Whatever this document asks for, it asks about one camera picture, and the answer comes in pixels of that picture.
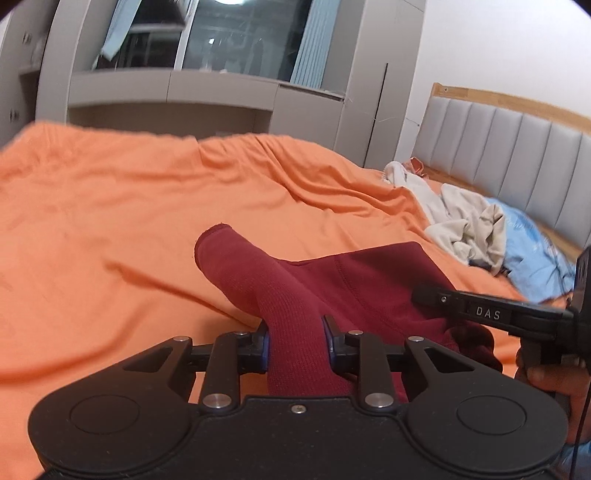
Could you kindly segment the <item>person's right hand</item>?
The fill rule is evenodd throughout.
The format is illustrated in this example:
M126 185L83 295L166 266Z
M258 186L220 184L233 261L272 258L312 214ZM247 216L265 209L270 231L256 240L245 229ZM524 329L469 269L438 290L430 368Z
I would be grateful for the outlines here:
M528 368L523 360L523 349L516 355L515 378L537 389L566 396L570 401L569 430L567 442L574 444L579 421L582 418L590 374L582 360L573 360L567 365L541 365Z

